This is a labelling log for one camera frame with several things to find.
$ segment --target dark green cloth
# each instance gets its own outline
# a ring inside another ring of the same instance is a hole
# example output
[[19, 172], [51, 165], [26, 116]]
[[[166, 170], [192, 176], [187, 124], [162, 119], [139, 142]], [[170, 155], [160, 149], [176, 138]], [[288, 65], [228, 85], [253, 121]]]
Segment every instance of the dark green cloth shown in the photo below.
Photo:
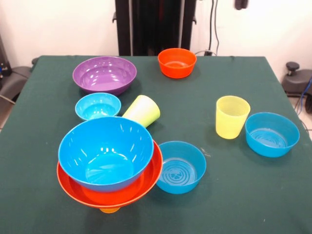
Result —
[[[72, 80], [85, 56], [40, 57], [0, 133], [0, 233], [301, 234], [312, 233], [312, 144], [265, 58], [199, 57], [185, 79], [165, 77], [156, 57], [127, 57], [137, 77], [122, 95], [123, 114], [139, 94], [159, 105], [148, 127], [158, 143], [183, 140], [207, 152], [207, 171], [190, 193], [155, 186], [144, 198], [104, 214], [71, 199], [56, 176], [58, 147], [80, 123], [84, 95]], [[299, 143], [284, 157], [264, 158], [215, 133], [215, 102], [237, 95], [251, 114], [290, 118]]]

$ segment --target small blue bowl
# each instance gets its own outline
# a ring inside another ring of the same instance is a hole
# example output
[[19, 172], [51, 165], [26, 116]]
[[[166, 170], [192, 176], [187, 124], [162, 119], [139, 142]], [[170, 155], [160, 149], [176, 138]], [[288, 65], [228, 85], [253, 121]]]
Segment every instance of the small blue bowl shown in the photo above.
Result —
[[76, 114], [82, 120], [116, 116], [121, 108], [120, 100], [107, 93], [94, 93], [84, 96], [76, 106]]
[[152, 159], [153, 139], [142, 125], [122, 117], [92, 119], [63, 138], [58, 159], [81, 186], [113, 192], [134, 182]]
[[168, 141], [159, 147], [163, 165], [157, 186], [171, 194], [184, 194], [195, 188], [206, 171], [203, 153], [183, 141]]
[[246, 141], [256, 153], [265, 157], [281, 157], [300, 138], [297, 126], [284, 116], [261, 112], [250, 116], [246, 123]]

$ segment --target orange plate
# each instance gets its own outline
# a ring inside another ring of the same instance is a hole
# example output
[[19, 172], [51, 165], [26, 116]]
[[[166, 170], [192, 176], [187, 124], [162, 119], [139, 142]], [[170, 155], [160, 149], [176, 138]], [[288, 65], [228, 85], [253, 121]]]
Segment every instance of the orange plate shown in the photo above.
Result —
[[129, 205], [149, 192], [159, 179], [162, 169], [162, 155], [154, 141], [154, 153], [150, 163], [141, 176], [130, 186], [111, 193], [96, 192], [86, 189], [72, 180], [58, 162], [58, 181], [62, 189], [74, 200], [86, 206], [107, 209]]
[[197, 57], [191, 51], [182, 48], [163, 50], [158, 55], [161, 72], [170, 78], [184, 78], [192, 73]]

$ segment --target white floor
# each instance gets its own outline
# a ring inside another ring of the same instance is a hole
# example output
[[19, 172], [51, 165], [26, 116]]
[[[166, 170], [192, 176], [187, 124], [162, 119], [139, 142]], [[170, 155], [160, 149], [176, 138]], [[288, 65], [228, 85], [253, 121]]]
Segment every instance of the white floor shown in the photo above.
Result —
[[[298, 101], [298, 98], [289, 97], [289, 101], [291, 102], [292, 106], [295, 107]], [[308, 129], [311, 129], [311, 131], [309, 131], [309, 135], [312, 140], [312, 114], [307, 114], [304, 105], [305, 105], [305, 100], [303, 102], [302, 112], [299, 114], [299, 119], [301, 119], [301, 121], [305, 123]]]
[[14, 105], [10, 104], [9, 102], [6, 104], [7, 105], [4, 106], [3, 110], [0, 113], [0, 132], [1, 132], [2, 128], [4, 127], [5, 122], [9, 118], [11, 111], [14, 107]]

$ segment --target purple bowl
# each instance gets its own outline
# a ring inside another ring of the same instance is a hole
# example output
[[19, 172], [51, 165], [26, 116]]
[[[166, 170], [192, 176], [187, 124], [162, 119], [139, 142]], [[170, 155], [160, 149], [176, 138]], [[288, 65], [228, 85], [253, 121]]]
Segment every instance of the purple bowl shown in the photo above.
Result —
[[137, 69], [130, 61], [114, 56], [88, 59], [73, 72], [74, 82], [88, 93], [105, 92], [119, 95], [135, 79]]

